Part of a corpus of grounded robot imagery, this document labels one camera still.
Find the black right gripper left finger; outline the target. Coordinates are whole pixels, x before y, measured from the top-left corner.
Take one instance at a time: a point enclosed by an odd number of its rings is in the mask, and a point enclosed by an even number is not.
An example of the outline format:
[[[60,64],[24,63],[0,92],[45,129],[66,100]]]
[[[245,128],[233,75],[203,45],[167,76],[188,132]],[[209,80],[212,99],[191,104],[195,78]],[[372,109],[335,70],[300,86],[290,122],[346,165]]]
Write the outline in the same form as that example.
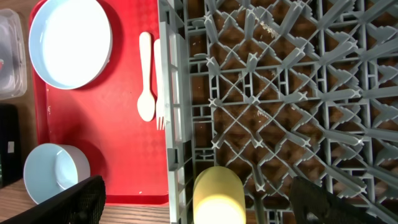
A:
[[[4,221],[8,224],[98,224],[106,201],[105,182],[89,177],[33,208]]]

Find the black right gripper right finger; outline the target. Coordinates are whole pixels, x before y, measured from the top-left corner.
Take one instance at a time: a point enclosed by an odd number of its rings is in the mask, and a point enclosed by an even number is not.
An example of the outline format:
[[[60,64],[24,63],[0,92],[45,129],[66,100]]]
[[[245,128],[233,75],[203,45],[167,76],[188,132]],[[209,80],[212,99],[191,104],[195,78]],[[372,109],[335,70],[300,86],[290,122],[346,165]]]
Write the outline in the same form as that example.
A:
[[[313,182],[296,176],[289,201],[298,224],[377,224],[383,221],[344,202]]]

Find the yellow plastic cup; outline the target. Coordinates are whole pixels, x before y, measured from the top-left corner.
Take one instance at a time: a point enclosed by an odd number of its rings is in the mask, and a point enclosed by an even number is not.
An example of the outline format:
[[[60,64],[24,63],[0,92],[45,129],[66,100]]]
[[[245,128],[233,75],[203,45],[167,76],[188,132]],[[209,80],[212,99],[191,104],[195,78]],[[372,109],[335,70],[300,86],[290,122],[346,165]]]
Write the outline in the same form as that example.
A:
[[[214,166],[201,172],[193,188],[194,224],[245,224],[241,179],[230,169]]]

